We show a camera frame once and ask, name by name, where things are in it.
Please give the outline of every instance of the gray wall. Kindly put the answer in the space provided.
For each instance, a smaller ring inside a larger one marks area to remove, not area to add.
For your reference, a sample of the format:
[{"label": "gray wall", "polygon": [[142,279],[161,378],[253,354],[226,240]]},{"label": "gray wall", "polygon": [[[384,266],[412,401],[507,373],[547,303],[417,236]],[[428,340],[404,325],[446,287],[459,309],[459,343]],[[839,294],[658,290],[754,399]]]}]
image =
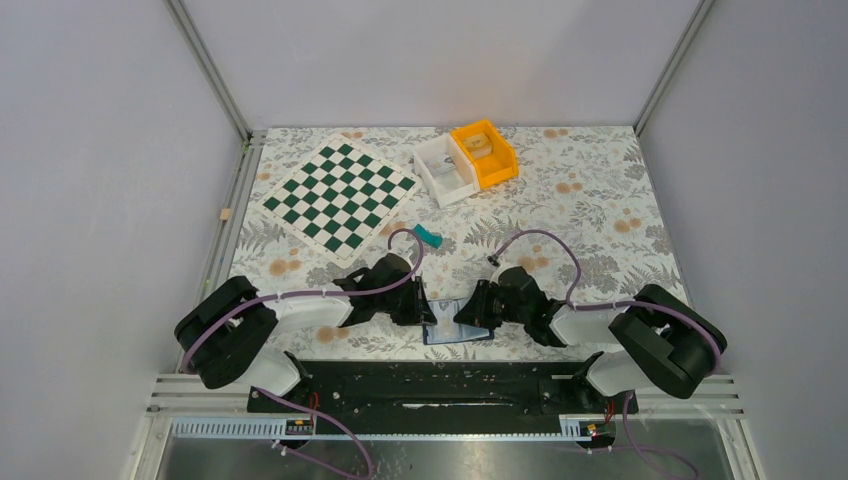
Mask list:
[{"label": "gray wall", "polygon": [[0,478],[113,479],[238,141],[160,1],[4,1],[0,65]]},{"label": "gray wall", "polygon": [[769,479],[844,478],[848,3],[718,2],[643,146]]},{"label": "gray wall", "polygon": [[632,124],[698,0],[186,0],[255,128]]}]

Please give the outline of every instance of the orange bin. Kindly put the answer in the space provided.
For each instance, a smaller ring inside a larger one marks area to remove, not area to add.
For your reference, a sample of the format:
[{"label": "orange bin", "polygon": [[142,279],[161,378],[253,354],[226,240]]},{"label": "orange bin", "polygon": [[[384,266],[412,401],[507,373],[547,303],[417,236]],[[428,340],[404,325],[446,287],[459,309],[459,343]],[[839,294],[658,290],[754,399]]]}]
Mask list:
[{"label": "orange bin", "polygon": [[[468,149],[465,148],[462,141],[480,133],[485,134],[489,138],[489,141],[492,142],[492,153],[475,159],[471,156]],[[462,149],[462,153],[468,157],[468,160],[471,161],[471,164],[477,171],[477,180],[480,182],[481,189],[489,188],[496,183],[503,182],[518,175],[518,162],[515,160],[515,150],[504,140],[488,119],[457,128],[451,132],[451,136],[456,140],[457,145]]]}]

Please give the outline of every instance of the green and white chessboard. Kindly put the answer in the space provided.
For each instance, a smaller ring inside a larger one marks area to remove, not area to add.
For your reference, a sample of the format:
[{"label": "green and white chessboard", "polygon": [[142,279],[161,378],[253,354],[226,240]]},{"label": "green and white chessboard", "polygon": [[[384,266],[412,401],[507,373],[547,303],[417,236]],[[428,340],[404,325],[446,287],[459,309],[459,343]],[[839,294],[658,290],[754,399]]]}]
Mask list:
[{"label": "green and white chessboard", "polygon": [[333,135],[262,197],[259,209],[347,268],[420,184],[364,145]]}]

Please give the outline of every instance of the leaf pattern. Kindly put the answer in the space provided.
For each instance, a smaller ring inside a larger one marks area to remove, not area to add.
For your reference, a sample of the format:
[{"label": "leaf pattern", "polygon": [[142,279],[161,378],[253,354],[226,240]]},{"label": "leaf pattern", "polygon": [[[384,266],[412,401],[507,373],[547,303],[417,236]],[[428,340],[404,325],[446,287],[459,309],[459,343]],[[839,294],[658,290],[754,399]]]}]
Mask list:
[{"label": "leaf pattern", "polygon": [[[354,138],[390,161],[411,162],[412,147],[449,128],[277,128],[268,132],[250,195],[256,204],[304,155],[333,133]],[[642,152],[630,127],[500,129],[518,155],[520,174],[461,202],[439,209],[422,189],[392,220],[391,229],[421,224],[440,234],[440,248],[426,247],[420,271],[429,299],[467,297],[494,267],[486,257],[522,229],[559,235],[581,261],[583,279],[574,300],[624,298],[646,283],[686,299],[671,242],[659,215]],[[386,252],[388,231],[353,266],[341,269],[248,208],[233,258],[232,275],[247,275],[262,292],[320,289]],[[414,260],[411,239],[399,235],[397,251]],[[575,268],[555,242],[527,236],[502,261],[524,266],[545,292],[563,298]],[[269,304],[271,308],[282,308]],[[505,324],[493,340],[424,345],[422,330],[399,327],[385,314],[347,329],[309,328],[269,340],[275,350],[302,359],[429,360],[433,362],[584,360],[595,346],[565,349],[536,344],[521,325]]]}]

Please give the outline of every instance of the item inside orange bin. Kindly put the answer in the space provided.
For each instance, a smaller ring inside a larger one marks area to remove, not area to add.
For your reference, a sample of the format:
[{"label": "item inside orange bin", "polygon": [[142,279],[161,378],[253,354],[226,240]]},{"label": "item inside orange bin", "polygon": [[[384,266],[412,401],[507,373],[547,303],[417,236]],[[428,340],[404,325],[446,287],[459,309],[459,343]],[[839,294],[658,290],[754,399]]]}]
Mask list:
[{"label": "item inside orange bin", "polygon": [[[485,135],[488,142],[480,138],[480,134]],[[477,123],[458,128],[451,132],[451,136],[456,140],[459,148],[462,149],[462,152],[468,157],[477,171],[480,188],[491,187],[496,183],[503,182],[518,175],[515,150],[504,140],[489,120],[481,120]],[[469,142],[473,149],[471,151],[466,146],[468,139],[472,140],[472,142]],[[485,151],[483,149],[488,148],[487,143],[489,142],[491,143],[491,153],[480,158],[475,158],[472,151],[475,153]]]}]

